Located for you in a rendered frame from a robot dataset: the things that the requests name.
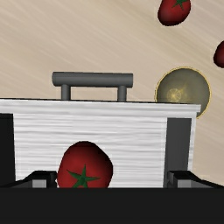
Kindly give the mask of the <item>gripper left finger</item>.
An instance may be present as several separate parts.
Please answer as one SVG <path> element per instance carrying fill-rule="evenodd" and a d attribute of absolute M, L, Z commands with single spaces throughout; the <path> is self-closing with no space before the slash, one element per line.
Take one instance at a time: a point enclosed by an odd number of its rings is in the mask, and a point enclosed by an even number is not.
<path fill-rule="evenodd" d="M 56 188 L 56 178 L 56 171 L 34 171 L 24 179 L 2 185 L 2 188 Z"/>

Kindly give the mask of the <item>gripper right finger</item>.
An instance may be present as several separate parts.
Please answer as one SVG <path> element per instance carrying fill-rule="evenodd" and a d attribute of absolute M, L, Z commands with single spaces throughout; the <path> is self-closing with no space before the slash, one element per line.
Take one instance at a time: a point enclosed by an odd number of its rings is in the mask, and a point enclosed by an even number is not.
<path fill-rule="evenodd" d="M 169 171 L 168 188 L 221 188 L 221 185 L 198 178 L 190 171 Z"/>

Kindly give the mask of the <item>red tomato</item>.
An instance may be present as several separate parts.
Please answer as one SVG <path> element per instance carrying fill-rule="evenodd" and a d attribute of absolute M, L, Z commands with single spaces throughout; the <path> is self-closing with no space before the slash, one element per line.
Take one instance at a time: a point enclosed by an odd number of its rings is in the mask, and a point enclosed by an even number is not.
<path fill-rule="evenodd" d="M 60 188 L 108 188 L 112 176 L 109 156 L 95 143 L 80 141 L 64 153 L 57 182 Z"/>
<path fill-rule="evenodd" d="M 162 25 L 174 26 L 184 22 L 191 11 L 191 0 L 162 0 L 157 18 Z"/>
<path fill-rule="evenodd" d="M 224 68 L 224 40 L 217 46 L 213 56 L 213 62 L 217 67 Z"/>

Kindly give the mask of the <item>open white drawer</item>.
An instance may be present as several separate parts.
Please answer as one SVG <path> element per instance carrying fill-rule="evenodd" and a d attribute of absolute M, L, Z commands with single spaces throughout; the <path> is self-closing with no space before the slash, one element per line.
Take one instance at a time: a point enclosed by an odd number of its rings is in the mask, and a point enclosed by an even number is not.
<path fill-rule="evenodd" d="M 98 145 L 112 160 L 113 187 L 162 187 L 169 163 L 193 163 L 195 104 L 0 99 L 3 159 L 10 180 L 57 170 L 78 141 Z"/>

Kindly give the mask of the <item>olive gold-rimmed bowl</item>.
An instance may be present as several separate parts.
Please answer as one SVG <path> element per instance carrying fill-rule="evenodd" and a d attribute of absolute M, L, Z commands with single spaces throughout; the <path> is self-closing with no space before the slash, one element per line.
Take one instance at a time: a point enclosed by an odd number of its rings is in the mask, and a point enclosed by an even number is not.
<path fill-rule="evenodd" d="M 211 88 L 203 73 L 190 67 L 178 67 L 166 73 L 155 89 L 155 101 L 160 103 L 200 105 L 200 118 L 211 101 Z"/>

